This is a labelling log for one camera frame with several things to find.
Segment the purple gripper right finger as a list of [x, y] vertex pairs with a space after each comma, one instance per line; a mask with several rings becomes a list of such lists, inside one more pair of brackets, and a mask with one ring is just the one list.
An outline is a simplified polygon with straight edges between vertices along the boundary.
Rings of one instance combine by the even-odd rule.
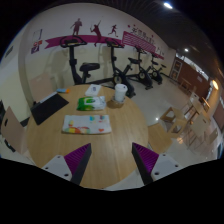
[[167, 153], [157, 154], [137, 143], [132, 143], [132, 155], [145, 185], [182, 169]]

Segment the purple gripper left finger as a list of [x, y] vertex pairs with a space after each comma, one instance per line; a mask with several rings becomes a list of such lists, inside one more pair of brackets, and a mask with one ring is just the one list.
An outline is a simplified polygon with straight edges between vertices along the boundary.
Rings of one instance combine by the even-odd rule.
[[91, 154], [91, 144], [88, 143], [65, 156], [56, 155], [42, 169], [79, 185]]

